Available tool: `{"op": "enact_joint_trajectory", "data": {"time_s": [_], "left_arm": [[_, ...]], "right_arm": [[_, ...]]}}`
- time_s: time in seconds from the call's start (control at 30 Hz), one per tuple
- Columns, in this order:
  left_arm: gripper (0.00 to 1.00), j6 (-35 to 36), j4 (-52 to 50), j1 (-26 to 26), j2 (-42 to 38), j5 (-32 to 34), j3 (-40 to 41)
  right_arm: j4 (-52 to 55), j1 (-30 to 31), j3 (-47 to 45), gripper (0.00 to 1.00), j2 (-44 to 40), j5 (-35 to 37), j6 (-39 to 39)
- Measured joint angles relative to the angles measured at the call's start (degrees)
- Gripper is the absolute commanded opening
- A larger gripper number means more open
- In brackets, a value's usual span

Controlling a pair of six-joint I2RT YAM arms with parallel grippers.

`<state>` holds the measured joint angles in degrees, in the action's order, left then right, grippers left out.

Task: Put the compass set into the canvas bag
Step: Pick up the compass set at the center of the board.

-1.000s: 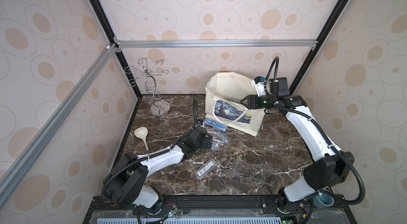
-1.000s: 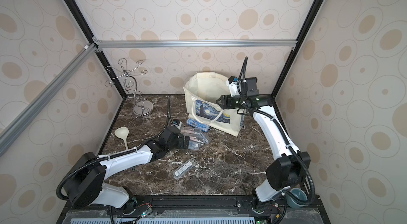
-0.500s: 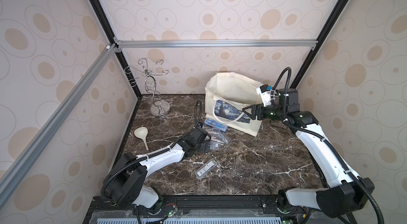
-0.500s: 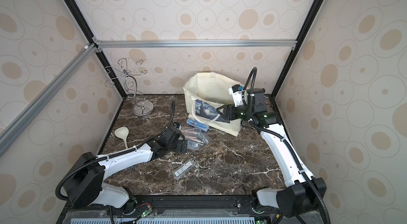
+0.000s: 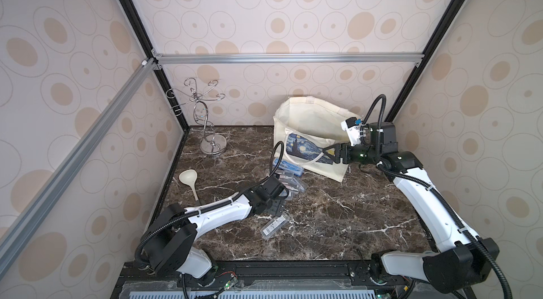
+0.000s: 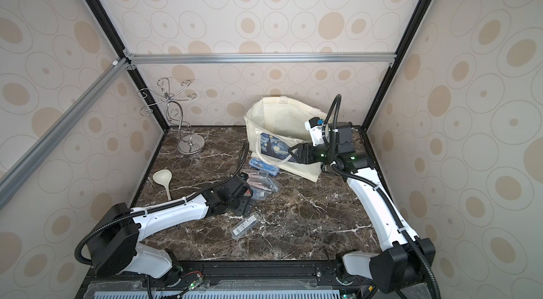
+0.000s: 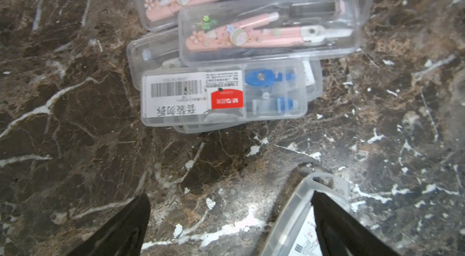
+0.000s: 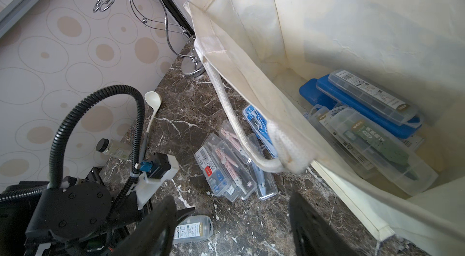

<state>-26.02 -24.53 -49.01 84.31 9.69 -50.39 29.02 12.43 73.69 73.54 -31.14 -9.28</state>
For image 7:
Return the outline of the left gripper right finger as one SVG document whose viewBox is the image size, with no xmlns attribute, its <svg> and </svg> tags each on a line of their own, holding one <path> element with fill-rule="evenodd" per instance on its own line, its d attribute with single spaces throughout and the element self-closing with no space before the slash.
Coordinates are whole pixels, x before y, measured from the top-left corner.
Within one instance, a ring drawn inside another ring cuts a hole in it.
<svg viewBox="0 0 465 256">
<path fill-rule="evenodd" d="M 323 255 L 398 255 L 325 193 L 316 191 L 311 203 L 316 218 L 317 238 Z"/>
</svg>

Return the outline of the clear case red label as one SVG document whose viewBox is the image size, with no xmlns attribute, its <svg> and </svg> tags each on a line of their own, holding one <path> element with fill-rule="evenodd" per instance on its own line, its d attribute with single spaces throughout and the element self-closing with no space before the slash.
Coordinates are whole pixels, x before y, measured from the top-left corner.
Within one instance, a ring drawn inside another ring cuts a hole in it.
<svg viewBox="0 0 465 256">
<path fill-rule="evenodd" d="M 150 70 L 141 78 L 140 115 L 149 127 L 293 119 L 307 110 L 299 60 Z"/>
</svg>

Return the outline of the clear case green compass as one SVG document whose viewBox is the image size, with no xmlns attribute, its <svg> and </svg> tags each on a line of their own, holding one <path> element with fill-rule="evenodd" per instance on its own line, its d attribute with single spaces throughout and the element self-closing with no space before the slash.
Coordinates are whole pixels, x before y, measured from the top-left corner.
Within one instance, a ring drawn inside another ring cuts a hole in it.
<svg viewBox="0 0 465 256">
<path fill-rule="evenodd" d="M 133 85 L 141 90 L 142 74 L 154 69 L 180 68 L 178 30 L 173 28 L 159 33 L 148 33 L 127 46 L 127 58 Z M 323 75 L 319 60 L 304 59 L 306 91 L 309 102 L 323 95 Z"/>
</svg>

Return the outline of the clear case barcode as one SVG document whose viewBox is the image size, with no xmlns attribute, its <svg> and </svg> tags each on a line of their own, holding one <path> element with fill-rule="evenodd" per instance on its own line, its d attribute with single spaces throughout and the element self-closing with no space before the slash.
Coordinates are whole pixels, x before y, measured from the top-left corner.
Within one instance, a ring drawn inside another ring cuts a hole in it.
<svg viewBox="0 0 465 256">
<path fill-rule="evenodd" d="M 327 194 L 345 211 L 350 210 L 350 183 L 329 173 L 306 176 L 292 193 L 262 248 L 262 256 L 320 256 L 316 218 L 311 199 Z"/>
</svg>

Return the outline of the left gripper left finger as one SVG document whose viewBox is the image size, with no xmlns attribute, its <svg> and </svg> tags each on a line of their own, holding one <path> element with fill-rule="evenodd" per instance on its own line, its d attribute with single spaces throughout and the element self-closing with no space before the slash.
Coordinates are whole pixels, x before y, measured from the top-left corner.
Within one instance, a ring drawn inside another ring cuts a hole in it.
<svg viewBox="0 0 465 256">
<path fill-rule="evenodd" d="M 140 256 L 150 212 L 148 196 L 137 196 L 69 255 Z"/>
</svg>

